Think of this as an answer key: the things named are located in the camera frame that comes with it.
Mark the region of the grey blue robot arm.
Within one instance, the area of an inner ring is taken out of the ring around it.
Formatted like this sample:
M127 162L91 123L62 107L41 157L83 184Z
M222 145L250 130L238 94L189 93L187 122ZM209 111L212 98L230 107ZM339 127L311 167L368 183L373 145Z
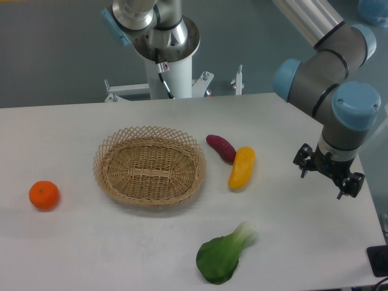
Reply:
M303 173L330 178L340 196L356 197L364 175L350 166L381 99L373 87L348 77L374 54L375 35L363 25L347 25L327 1L277 1L276 6L316 50L306 62L284 61L273 77L279 97L323 125L317 147L302 145L293 162ZM115 41L133 45L144 59L152 99L205 96L212 76L204 72L191 79L200 37L180 1L114 1L101 16Z

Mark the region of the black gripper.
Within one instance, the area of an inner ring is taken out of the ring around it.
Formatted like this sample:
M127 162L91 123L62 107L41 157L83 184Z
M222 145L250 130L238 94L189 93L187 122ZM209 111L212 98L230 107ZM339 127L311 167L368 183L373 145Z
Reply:
M330 152L323 154L318 147L313 151L311 146L304 143L297 151L293 163L300 169L301 178L304 178L308 171L319 172L330 178L339 187L336 198L341 199L342 196L356 198L364 183L363 173L350 172L354 159L336 161Z

